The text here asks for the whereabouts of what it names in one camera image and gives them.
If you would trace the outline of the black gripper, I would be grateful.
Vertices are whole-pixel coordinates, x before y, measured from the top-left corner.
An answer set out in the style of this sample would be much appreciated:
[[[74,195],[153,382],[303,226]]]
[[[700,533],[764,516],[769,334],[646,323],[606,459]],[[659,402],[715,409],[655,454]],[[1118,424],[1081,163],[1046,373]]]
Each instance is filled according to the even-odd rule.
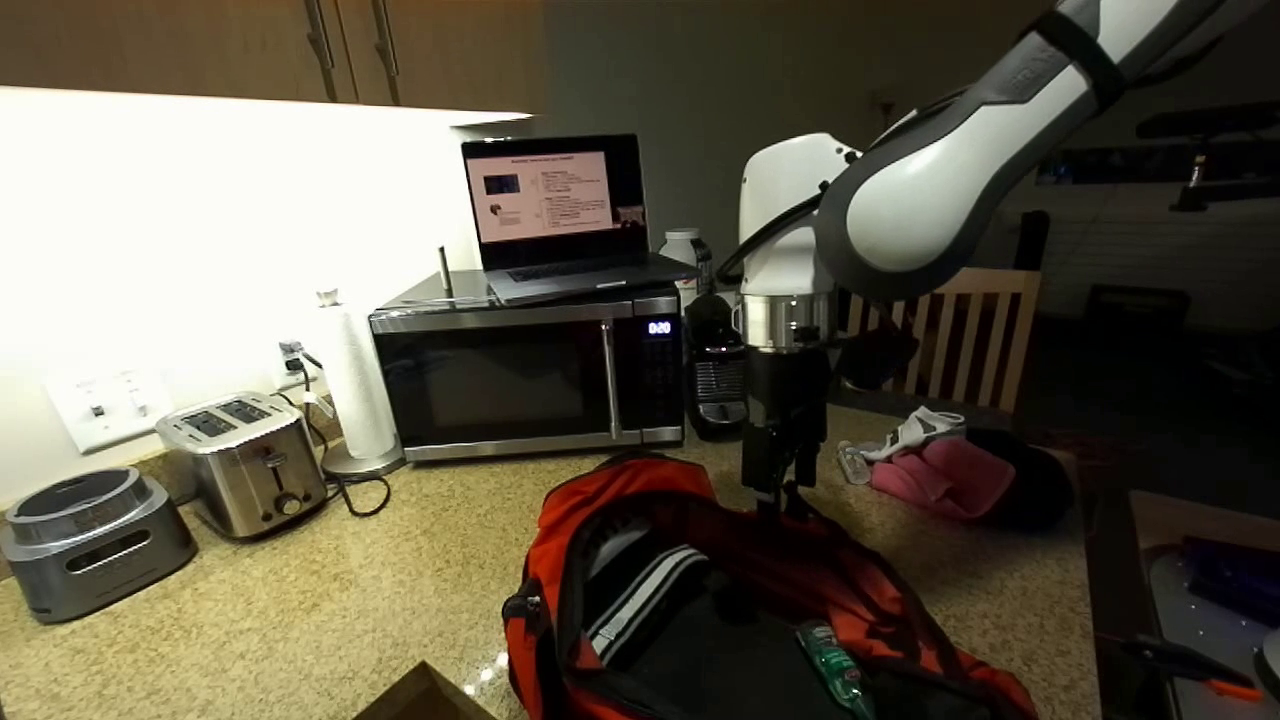
[[[812,486],[828,432],[828,353],[750,353],[748,358],[748,420],[743,420],[743,486],[754,496],[778,496],[785,486]]]

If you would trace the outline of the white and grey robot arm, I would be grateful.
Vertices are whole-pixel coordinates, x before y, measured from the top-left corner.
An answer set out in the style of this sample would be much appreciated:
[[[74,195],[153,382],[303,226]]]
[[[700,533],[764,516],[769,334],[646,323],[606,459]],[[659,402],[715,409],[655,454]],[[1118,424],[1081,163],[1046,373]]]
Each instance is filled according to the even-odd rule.
[[[901,320],[848,327],[848,303],[916,300],[960,273],[996,203],[1124,93],[1199,62],[1267,0],[1054,0],[950,99],[867,149],[831,131],[764,143],[741,178],[741,239],[715,267],[743,303],[743,486],[774,505],[815,486],[828,387],[901,373]]]

